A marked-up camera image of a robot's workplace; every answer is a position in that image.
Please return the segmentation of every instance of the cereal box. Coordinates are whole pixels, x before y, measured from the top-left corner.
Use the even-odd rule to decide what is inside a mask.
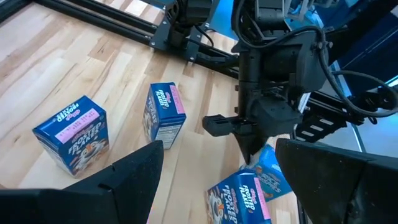
[[[149,142],[162,140],[170,149],[186,115],[174,83],[150,84],[144,111],[144,131]]]
[[[251,169],[257,174],[267,202],[292,191],[280,170],[275,149],[268,144],[262,148],[258,159],[252,158],[252,162],[241,169]]]
[[[271,224],[261,184],[251,170],[241,170],[205,192],[209,224]]]
[[[34,128],[33,133],[52,159],[74,177],[109,149],[105,110],[87,96]]]

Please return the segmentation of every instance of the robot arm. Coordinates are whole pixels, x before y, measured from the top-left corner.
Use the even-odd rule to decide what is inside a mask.
[[[334,57],[345,52],[336,53],[336,44],[328,40],[333,38],[321,28],[306,26],[289,31],[284,14],[281,0],[234,0],[231,25],[239,38],[233,48],[239,53],[238,115],[203,118],[203,127],[211,135],[235,135],[246,163],[268,137],[293,132],[302,122],[298,109],[302,95],[319,90],[326,79],[352,116],[375,118],[397,112],[395,90],[366,74],[330,72],[329,52]],[[351,102],[336,81],[335,76],[341,74],[378,82],[389,96],[392,109],[376,113]]]

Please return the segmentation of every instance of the kellogg's logo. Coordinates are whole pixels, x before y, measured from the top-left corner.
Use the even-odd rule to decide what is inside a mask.
[[[163,109],[167,109],[170,106],[169,103],[172,102],[170,93],[164,93],[163,90],[157,90],[155,91],[155,94],[159,104],[163,107]]]

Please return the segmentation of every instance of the blue cereal box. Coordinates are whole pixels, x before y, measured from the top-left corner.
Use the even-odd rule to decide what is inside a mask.
[[[205,192],[209,224],[271,224],[261,184],[251,170],[241,170]]]
[[[74,177],[109,149],[105,110],[81,97],[33,129],[52,159]]]
[[[280,170],[275,149],[268,144],[263,147],[258,159],[253,158],[251,164],[241,169],[251,169],[257,174],[267,202],[292,191]]]
[[[186,115],[174,83],[150,84],[144,111],[144,131],[149,142],[162,140],[170,149]]]

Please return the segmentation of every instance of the wooden floor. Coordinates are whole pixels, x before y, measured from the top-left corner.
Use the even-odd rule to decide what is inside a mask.
[[[155,24],[163,18],[160,9],[138,0],[102,2]],[[235,44],[212,37],[227,52]],[[211,137],[201,118],[234,115],[236,80],[37,4],[0,24],[0,49],[1,185],[62,189],[78,181],[55,165],[32,128],[82,95],[106,110],[111,143],[86,176],[139,149],[146,144],[141,119],[149,84],[175,82],[188,118],[165,152],[150,222],[206,223],[203,191],[243,159],[234,137]],[[294,194],[269,207],[273,223],[297,223]]]

